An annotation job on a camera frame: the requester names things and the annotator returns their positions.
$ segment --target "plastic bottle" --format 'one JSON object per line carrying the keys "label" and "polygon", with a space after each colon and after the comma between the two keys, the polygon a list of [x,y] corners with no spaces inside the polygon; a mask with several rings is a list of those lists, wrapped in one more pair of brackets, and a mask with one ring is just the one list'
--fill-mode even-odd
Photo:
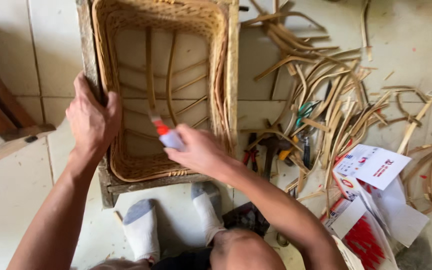
{"label": "plastic bottle", "polygon": [[170,129],[161,120],[153,121],[153,124],[156,126],[156,132],[159,134],[159,140],[164,146],[184,152],[184,143],[176,130]]}

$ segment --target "white sock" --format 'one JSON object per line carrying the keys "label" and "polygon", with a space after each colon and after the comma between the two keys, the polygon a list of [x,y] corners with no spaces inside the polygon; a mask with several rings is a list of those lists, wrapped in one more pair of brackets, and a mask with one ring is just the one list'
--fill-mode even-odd
{"label": "white sock", "polygon": [[124,235],[134,253],[134,261],[159,261],[159,242],[154,200],[145,199],[133,204],[123,219]]}
{"label": "white sock", "polygon": [[197,182],[191,186],[191,198],[208,246],[216,233],[226,230],[221,216],[221,194],[212,182]]}

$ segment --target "hammer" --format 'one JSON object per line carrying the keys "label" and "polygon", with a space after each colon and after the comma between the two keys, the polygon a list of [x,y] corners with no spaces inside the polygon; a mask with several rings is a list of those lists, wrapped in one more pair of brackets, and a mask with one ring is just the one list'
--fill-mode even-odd
{"label": "hammer", "polygon": [[266,147],[266,161],[264,163],[264,172],[262,176],[266,179],[270,179],[271,166],[273,165],[273,157],[279,150],[289,150],[292,145],[290,142],[284,139],[279,139],[276,135],[272,135],[268,138],[262,139],[259,145]]}

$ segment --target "woven basket wall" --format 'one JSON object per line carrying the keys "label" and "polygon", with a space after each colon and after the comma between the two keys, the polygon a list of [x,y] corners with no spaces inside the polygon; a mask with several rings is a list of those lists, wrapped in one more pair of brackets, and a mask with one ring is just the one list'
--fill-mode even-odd
{"label": "woven basket wall", "polygon": [[[228,42],[227,8],[211,1],[184,0],[174,3],[153,0],[96,0],[93,4],[93,27],[99,60],[99,72],[105,93],[122,92],[116,36],[126,29],[148,28],[203,37],[208,44],[207,104],[211,130],[224,147],[234,147],[228,130],[224,65]],[[121,180],[136,182],[168,175],[192,173],[169,160],[165,153],[135,156],[128,151],[125,125],[111,144],[110,166]]]}

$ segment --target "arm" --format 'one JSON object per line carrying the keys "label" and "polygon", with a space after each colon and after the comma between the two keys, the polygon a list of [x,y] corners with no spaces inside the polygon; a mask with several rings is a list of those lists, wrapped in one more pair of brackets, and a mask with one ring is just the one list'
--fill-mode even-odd
{"label": "arm", "polygon": [[177,130],[186,152],[166,148],[171,160],[242,191],[267,221],[296,245],[306,269],[347,269],[334,240],[305,206],[227,156],[210,133],[187,125],[179,125]]}
{"label": "arm", "polygon": [[76,139],[68,163],[39,208],[16,249],[9,270],[69,269],[78,242],[86,197],[99,161],[121,124],[118,95],[110,92],[107,107],[89,90],[81,72],[66,116]]}

